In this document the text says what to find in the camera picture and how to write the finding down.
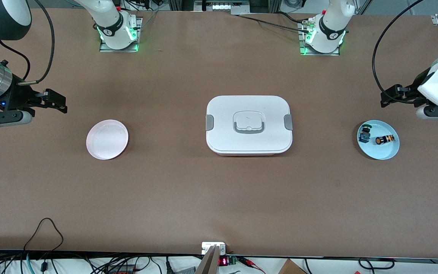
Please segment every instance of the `green led light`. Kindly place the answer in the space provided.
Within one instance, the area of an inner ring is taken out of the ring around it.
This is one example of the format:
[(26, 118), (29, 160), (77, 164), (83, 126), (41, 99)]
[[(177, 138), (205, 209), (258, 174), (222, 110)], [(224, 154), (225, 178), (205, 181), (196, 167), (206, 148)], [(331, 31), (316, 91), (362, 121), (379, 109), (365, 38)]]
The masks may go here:
[(97, 32), (99, 32), (99, 36), (101, 37), (101, 40), (104, 41), (104, 38), (102, 37), (102, 33), (101, 33), (101, 31), (99, 30), (99, 28), (97, 28)]
[(136, 31), (135, 30), (131, 30), (128, 27), (126, 27), (126, 32), (128, 33), (129, 38), (131, 40), (135, 40), (136, 39)]

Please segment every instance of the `black cable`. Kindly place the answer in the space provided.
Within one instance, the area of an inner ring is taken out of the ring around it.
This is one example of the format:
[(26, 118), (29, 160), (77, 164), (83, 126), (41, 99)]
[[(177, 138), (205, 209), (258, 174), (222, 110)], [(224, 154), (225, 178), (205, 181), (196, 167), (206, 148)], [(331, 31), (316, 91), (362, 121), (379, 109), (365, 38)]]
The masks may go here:
[(249, 20), (253, 20), (253, 21), (257, 21), (257, 22), (260, 22), (260, 23), (269, 24), (269, 25), (272, 25), (272, 26), (275, 26), (275, 27), (278, 27), (278, 28), (284, 28), (284, 29), (289, 29), (289, 30), (294, 30), (294, 31), (300, 31), (300, 32), (303, 32), (303, 33), (309, 33), (309, 31), (307, 31), (307, 30), (300, 30), (298, 28), (291, 28), (291, 27), (287, 27), (287, 26), (282, 26), (282, 25), (278, 25), (278, 24), (271, 23), (271, 22), (266, 22), (266, 21), (263, 21), (263, 20), (260, 20), (260, 19), (256, 19), (256, 18), (239, 16), (239, 15), (236, 15), (236, 16), (241, 17), (241, 18), (246, 18), (246, 19), (249, 19)]
[(160, 265), (157, 264), (157, 263), (153, 260), (152, 257), (150, 257), (150, 260), (158, 266), (158, 269), (160, 269), (160, 274), (163, 274), (163, 273), (162, 273), (162, 268), (160, 267)]
[(43, 13), (45, 14), (45, 16), (47, 17), (48, 20), (48, 24), (50, 25), (50, 35), (52, 36), (52, 48), (50, 50), (50, 59), (48, 61), (48, 65), (47, 65), (47, 69), (45, 70), (45, 73), (43, 74), (43, 76), (36, 80), (36, 83), (40, 83), (42, 82), (45, 77), (47, 77), (50, 68), (52, 67), (52, 62), (54, 61), (54, 53), (55, 53), (55, 31), (54, 31), (54, 23), (52, 23), (52, 19), (50, 18), (50, 15), (48, 14), (47, 10), (45, 9), (45, 7), (41, 4), (40, 0), (34, 0), (38, 6), (40, 6), (41, 10), (43, 11)]
[(28, 59), (28, 57), (26, 57), (25, 54), (22, 54), (21, 52), (17, 51), (16, 49), (11, 48), (10, 46), (8, 46), (5, 43), (3, 43), (3, 41), (1, 41), (1, 40), (0, 40), (0, 45), (2, 45), (6, 49), (8, 49), (8, 50), (18, 54), (19, 56), (23, 57), (23, 59), (25, 59), (25, 61), (26, 61), (26, 73), (25, 73), (25, 76), (23, 76), (23, 78), (21, 78), (21, 79), (25, 80), (26, 77), (28, 77), (28, 74), (30, 73), (30, 67), (31, 67), (30, 59)]
[(52, 262), (52, 267), (54, 267), (54, 271), (55, 271), (55, 273), (56, 273), (56, 274), (59, 274), (59, 272), (57, 271), (57, 268), (55, 267), (54, 259), (51, 258), (50, 261)]
[[(364, 266), (362, 263), (361, 263), (361, 261), (365, 261), (365, 262), (367, 262), (368, 263), (368, 265), (369, 265), (369, 267), (366, 267), (366, 266)], [(395, 267), (395, 261), (390, 261), (391, 262), (391, 265), (390, 266), (387, 266), (387, 267), (373, 267), (373, 265), (371, 264), (371, 262), (368, 260), (368, 259), (366, 259), (366, 258), (359, 258), (359, 260), (358, 260), (358, 264), (359, 264), (359, 266), (360, 267), (362, 267), (362, 268), (364, 268), (364, 269), (366, 269), (366, 270), (371, 270), (372, 272), (373, 272), (373, 274), (375, 274), (375, 269), (376, 270), (388, 270), (388, 269), (392, 269), (393, 267)]]
[(49, 218), (49, 217), (45, 217), (42, 220), (40, 220), (40, 222), (38, 223), (38, 226), (35, 229), (35, 232), (33, 232), (33, 235), (30, 237), (30, 239), (28, 239), (28, 241), (26, 242), (26, 244), (23, 246), (23, 252), (26, 251), (26, 246), (31, 242), (31, 240), (33, 240), (33, 237), (35, 237), (35, 235), (38, 232), (38, 229), (40, 229), (41, 224), (43, 223), (44, 220), (49, 220), (50, 222), (52, 222), (52, 225), (54, 226), (55, 231), (59, 234), (60, 236), (60, 243), (59, 245), (57, 245), (56, 247), (54, 247), (52, 250), (48, 251), (47, 253), (50, 253), (54, 250), (56, 250), (57, 248), (59, 248), (63, 243), (64, 243), (64, 236), (62, 235), (62, 233), (59, 231), (59, 229), (57, 228), (57, 226), (55, 225), (55, 222)]
[(125, 0), (125, 2), (127, 2), (129, 5), (134, 7), (136, 10), (139, 10), (137, 8), (137, 6), (138, 6), (138, 7), (144, 7), (145, 9), (151, 9), (152, 11), (154, 11), (151, 7), (146, 7), (145, 5), (141, 5), (141, 4), (138, 4), (138, 3), (132, 3), (130, 0)]
[(6, 273), (6, 269), (11, 265), (11, 263), (14, 261), (14, 259), (16, 259), (16, 257), (17, 257), (18, 255), (19, 255), (19, 254), (16, 254), (16, 255), (13, 256), (13, 258), (11, 258), (11, 260), (9, 261), (9, 263), (8, 263), (7, 265), (5, 265), (5, 268), (3, 269), (3, 271), (1, 272), (1, 274), (5, 274), (5, 273)]
[(134, 262), (134, 269), (133, 269), (133, 272), (141, 271), (141, 270), (145, 269), (145, 268), (150, 264), (150, 257), (148, 257), (148, 263), (147, 263), (143, 268), (141, 268), (141, 269), (137, 269), (137, 268), (136, 268), (136, 263), (138, 263), (138, 260), (139, 260), (140, 258), (141, 258), (141, 257), (136, 258), (136, 261)]
[(381, 92), (384, 93), (384, 95), (388, 96), (389, 99), (396, 101), (396, 102), (400, 102), (403, 104), (417, 104), (417, 101), (406, 101), (406, 100), (398, 100), (395, 99), (393, 97), (391, 97), (385, 90), (384, 88), (381, 86), (381, 84), (379, 83), (379, 79), (378, 76), (376, 75), (376, 68), (375, 68), (375, 57), (376, 57), (376, 52), (378, 50), (378, 46), (379, 43), (381, 42), (381, 39), (383, 38), (384, 34), (386, 33), (386, 31), (388, 31), (388, 29), (391, 27), (391, 25), (393, 25), (393, 23), (399, 18), (401, 17), (403, 14), (405, 14), (405, 12), (407, 12), (408, 10), (410, 10), (412, 7), (414, 7), (415, 5), (417, 5), (418, 3), (422, 2), (424, 0), (417, 0), (415, 1), (412, 5), (409, 5), (406, 9), (404, 9), (402, 12), (400, 12), (400, 14), (398, 14), (389, 24), (388, 26), (386, 26), (386, 28), (384, 28), (383, 32), (381, 33), (381, 35), (378, 38), (378, 41), (376, 41), (376, 45), (374, 46), (374, 50), (373, 50), (373, 57), (371, 59), (371, 67), (373, 69), (373, 76), (374, 76), (374, 80), (376, 81), (376, 85), (378, 86), (378, 88), (381, 90)]
[(291, 17), (289, 14), (287, 14), (286, 12), (282, 12), (282, 11), (278, 11), (278, 14), (283, 14), (286, 18), (288, 18), (288, 20), (295, 22), (295, 23), (302, 23), (302, 21), (308, 20), (308, 18), (306, 19), (301, 19), (301, 20), (297, 20), (294, 19), (293, 17)]
[(309, 272), (309, 274), (312, 274), (312, 272), (310, 271), (309, 262), (307, 262), (307, 259), (304, 260), (305, 260), (305, 266), (307, 267), (307, 271)]

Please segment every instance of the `white floor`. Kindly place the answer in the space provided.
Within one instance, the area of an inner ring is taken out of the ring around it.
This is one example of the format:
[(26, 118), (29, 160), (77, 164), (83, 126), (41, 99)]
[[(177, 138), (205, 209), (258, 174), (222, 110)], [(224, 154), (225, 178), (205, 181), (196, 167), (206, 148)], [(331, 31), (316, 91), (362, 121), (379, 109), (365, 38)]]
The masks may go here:
[[(286, 259), (283, 258), (249, 258), (257, 266), (261, 267), (266, 274), (278, 274)], [(167, 269), (165, 266), (165, 257), (154, 257), (154, 260), (162, 268), (162, 273), (166, 274)], [(96, 266), (102, 265), (109, 261), (109, 259), (92, 259), (92, 263)], [(190, 268), (197, 267), (200, 260), (195, 257), (181, 256), (181, 257), (169, 257), (170, 265), (175, 272)], [(293, 259), (293, 261), (302, 269), (306, 271), (304, 260)], [(45, 274), (55, 274), (50, 261), (49, 268)], [(130, 260), (129, 264), (134, 264), (135, 259)], [(148, 262), (147, 257), (142, 257), (137, 263), (137, 268), (141, 269)], [(36, 274), (40, 274), (40, 265), (42, 261), (32, 260), (32, 268)], [(54, 260), (57, 271), (59, 274), (90, 274), (92, 269), (85, 260), (75, 259), (61, 259)], [(390, 263), (373, 262), (375, 267), (386, 267)], [(312, 274), (354, 274), (359, 271), (361, 274), (372, 274), (371, 271), (361, 268), (357, 261), (346, 260), (317, 260), (310, 259), (309, 267)], [(233, 272), (240, 271), (238, 274), (262, 274), (259, 270), (245, 267), (238, 263), (236, 265), (219, 267), (219, 274), (231, 274)], [(21, 274), (19, 261), (14, 261), (6, 271), (7, 274)], [(160, 274), (158, 267), (150, 263), (148, 267), (139, 271), (140, 274)], [(23, 261), (23, 274), (31, 274), (26, 261)], [(376, 270), (376, 274), (438, 274), (438, 264), (427, 263), (399, 263), (395, 264), (395, 267), (389, 270)]]

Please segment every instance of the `battery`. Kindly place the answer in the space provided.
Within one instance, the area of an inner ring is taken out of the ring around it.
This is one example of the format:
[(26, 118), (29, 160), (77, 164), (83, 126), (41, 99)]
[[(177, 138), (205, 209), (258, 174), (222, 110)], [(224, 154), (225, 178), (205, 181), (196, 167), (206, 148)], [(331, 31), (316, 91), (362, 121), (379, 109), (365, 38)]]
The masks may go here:
[(382, 145), (389, 142), (393, 142), (395, 140), (395, 137), (393, 135), (385, 135), (382, 137), (376, 137), (376, 144)]

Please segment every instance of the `metal mounting plate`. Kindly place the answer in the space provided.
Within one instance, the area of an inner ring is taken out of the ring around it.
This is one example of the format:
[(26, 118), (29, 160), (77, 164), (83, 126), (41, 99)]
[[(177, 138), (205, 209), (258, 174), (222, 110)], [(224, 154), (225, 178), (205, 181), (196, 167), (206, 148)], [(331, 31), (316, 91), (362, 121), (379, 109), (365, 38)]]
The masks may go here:
[(141, 24), (143, 23), (143, 17), (136, 17), (136, 25), (132, 24), (131, 28), (137, 27), (136, 30), (136, 40), (133, 41), (129, 46), (124, 49), (111, 49), (104, 43), (101, 39), (101, 45), (99, 47), (99, 52), (137, 52), (140, 46), (140, 37), (141, 37)]
[(324, 56), (338, 56), (340, 54), (339, 52), (339, 46), (330, 53), (321, 53), (316, 50), (314, 50), (311, 45), (307, 44), (305, 42), (307, 33), (303, 33), (301, 30), (309, 30), (304, 24), (297, 23), (298, 31), (298, 40), (300, 42), (300, 53), (302, 55), (324, 55)]
[(223, 242), (202, 242), (202, 255), (205, 255), (209, 248), (214, 245), (219, 245), (221, 248), (221, 255), (226, 255), (226, 244)]

